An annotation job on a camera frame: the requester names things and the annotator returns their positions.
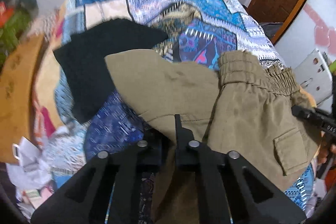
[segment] black garment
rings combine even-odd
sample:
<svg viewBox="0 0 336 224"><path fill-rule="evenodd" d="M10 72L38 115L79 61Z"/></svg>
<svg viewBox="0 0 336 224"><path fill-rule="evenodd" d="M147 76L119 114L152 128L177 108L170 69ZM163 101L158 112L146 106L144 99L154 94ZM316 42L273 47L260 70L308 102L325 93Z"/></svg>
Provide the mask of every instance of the black garment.
<svg viewBox="0 0 336 224"><path fill-rule="evenodd" d="M115 89L104 57L139 48L152 48L168 38L158 29L115 19L71 36L54 51L73 96L73 115L80 123L91 119Z"/></svg>

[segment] patchwork bedsheet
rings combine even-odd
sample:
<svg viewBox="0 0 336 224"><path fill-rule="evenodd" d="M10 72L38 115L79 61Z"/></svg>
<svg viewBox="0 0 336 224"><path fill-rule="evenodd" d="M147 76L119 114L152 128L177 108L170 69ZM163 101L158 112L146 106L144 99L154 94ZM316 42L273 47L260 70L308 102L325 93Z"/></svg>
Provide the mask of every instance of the patchwork bedsheet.
<svg viewBox="0 0 336 224"><path fill-rule="evenodd" d="M71 112L73 99L67 79L53 56L53 50L68 43L71 34L114 18L127 18L166 31L169 39L154 50L170 62L194 61L216 70L222 52L248 50L264 68L274 63L284 67L261 26L238 0L66 0L33 88L34 133L51 167L56 188L99 151L120 151L140 140L146 128L117 92L89 122L79 124ZM309 165L285 193L305 209L313 181L314 172ZM150 222L153 183L154 176L144 174L140 223Z"/></svg>

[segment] khaki pants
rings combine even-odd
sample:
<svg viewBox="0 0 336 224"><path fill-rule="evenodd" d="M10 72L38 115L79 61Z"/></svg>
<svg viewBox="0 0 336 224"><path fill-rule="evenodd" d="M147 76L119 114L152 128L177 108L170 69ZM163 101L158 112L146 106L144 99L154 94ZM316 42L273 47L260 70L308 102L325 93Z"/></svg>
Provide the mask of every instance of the khaki pants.
<svg viewBox="0 0 336 224"><path fill-rule="evenodd" d="M291 114L294 104L310 107L290 68L264 70L249 52L225 52L214 72L194 62L169 63L152 50L105 57L121 97L172 146L157 174L152 220L198 220L194 174L174 168L175 121L215 151L236 150L281 190L306 169L320 143L318 128Z"/></svg>

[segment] black device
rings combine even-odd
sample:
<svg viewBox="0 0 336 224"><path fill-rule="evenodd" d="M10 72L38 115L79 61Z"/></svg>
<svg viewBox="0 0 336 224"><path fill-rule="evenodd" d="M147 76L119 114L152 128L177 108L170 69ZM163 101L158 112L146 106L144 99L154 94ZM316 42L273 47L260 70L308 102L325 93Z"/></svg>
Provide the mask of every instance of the black device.
<svg viewBox="0 0 336 224"><path fill-rule="evenodd" d="M222 154L194 140L175 115L175 164L195 172L201 224L299 224L305 213L237 151ZM101 151L31 217L31 224L136 224L142 172L164 164L167 139L148 131L122 152Z"/></svg>

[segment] elastic waistband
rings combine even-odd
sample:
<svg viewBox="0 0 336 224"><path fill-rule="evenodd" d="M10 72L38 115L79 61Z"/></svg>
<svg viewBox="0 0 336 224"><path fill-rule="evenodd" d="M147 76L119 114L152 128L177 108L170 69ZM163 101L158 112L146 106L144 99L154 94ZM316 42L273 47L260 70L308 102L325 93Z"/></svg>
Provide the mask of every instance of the elastic waistband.
<svg viewBox="0 0 336 224"><path fill-rule="evenodd" d="M250 52L224 52L218 59L218 66L222 86L243 82L286 96L300 90L292 69L281 70L278 65L263 69L258 58Z"/></svg>

